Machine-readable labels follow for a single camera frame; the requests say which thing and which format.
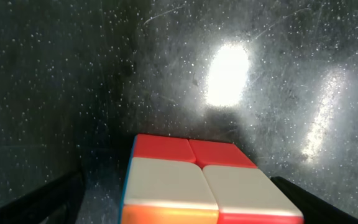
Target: toy cube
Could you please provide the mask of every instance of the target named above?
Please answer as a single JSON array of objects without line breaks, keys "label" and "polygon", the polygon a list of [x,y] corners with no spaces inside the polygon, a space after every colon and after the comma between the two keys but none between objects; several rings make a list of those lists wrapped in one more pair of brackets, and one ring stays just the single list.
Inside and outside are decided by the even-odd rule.
[{"label": "toy cube", "polygon": [[134,157],[196,162],[187,139],[138,134],[135,139]]},{"label": "toy cube", "polygon": [[299,209],[259,169],[206,166],[219,206],[218,224],[302,224]]},{"label": "toy cube", "polygon": [[195,164],[134,157],[122,224],[215,224],[218,205]]},{"label": "toy cube", "polygon": [[189,140],[196,156],[196,164],[257,168],[234,144]]}]

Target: scratched surface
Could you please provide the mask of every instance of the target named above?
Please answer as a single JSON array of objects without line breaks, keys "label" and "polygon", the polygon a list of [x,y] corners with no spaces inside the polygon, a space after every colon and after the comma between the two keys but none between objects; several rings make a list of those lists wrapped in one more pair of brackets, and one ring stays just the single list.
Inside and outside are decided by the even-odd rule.
[{"label": "scratched surface", "polygon": [[[116,223],[136,133],[233,142],[358,218],[358,1],[0,0],[0,146],[80,152],[78,223]],[[11,160],[0,205],[47,175]]]}]

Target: orange tile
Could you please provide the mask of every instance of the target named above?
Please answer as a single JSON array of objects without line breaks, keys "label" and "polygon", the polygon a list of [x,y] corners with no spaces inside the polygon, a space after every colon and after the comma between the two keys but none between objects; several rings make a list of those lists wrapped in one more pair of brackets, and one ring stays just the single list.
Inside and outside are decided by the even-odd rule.
[{"label": "orange tile", "polygon": [[125,205],[121,224],[216,224],[217,210]]}]

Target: black object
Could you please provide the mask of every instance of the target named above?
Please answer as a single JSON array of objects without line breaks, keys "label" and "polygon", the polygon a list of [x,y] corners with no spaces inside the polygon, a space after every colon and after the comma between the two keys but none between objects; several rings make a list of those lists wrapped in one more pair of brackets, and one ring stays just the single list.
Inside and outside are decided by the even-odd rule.
[{"label": "black object", "polygon": [[358,223],[358,219],[303,190],[283,177],[272,177],[270,180],[301,210],[305,218],[305,224]]},{"label": "black object", "polygon": [[0,223],[74,224],[84,194],[81,172],[71,172],[0,208]]}]

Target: white tile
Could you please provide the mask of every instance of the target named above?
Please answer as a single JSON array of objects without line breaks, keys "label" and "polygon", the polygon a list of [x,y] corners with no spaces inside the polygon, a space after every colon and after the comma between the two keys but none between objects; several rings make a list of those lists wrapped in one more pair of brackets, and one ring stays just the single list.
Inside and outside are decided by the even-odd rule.
[{"label": "white tile", "polygon": [[259,169],[206,166],[203,172],[220,212],[302,216]]},{"label": "white tile", "polygon": [[134,157],[126,205],[218,210],[202,170],[189,162]]}]

